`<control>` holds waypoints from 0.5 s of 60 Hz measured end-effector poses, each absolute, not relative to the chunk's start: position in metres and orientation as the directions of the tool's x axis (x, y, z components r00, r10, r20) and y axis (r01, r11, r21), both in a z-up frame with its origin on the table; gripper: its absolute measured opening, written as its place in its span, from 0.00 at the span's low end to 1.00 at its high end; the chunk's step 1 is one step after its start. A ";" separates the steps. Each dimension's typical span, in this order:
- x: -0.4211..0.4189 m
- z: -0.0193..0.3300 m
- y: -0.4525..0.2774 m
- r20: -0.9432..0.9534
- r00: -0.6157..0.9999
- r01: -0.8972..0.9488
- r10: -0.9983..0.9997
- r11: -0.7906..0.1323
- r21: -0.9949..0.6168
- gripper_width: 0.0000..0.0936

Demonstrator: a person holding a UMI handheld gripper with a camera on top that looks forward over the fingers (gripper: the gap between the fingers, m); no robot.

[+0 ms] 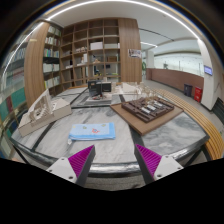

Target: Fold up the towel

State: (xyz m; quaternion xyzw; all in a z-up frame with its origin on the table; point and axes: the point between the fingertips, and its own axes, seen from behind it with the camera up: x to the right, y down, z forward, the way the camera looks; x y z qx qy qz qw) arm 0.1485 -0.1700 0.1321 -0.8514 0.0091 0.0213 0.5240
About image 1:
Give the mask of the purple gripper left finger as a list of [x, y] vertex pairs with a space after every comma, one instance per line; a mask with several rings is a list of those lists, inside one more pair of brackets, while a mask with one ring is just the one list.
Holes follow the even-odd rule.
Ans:
[[69, 158], [59, 158], [47, 171], [83, 187], [94, 157], [95, 146], [91, 145]]

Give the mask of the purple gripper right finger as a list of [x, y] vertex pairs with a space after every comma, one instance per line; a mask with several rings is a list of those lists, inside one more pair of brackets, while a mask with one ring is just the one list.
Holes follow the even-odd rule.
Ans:
[[139, 144], [135, 145], [134, 154], [145, 184], [150, 184], [182, 169], [172, 156], [161, 156]]

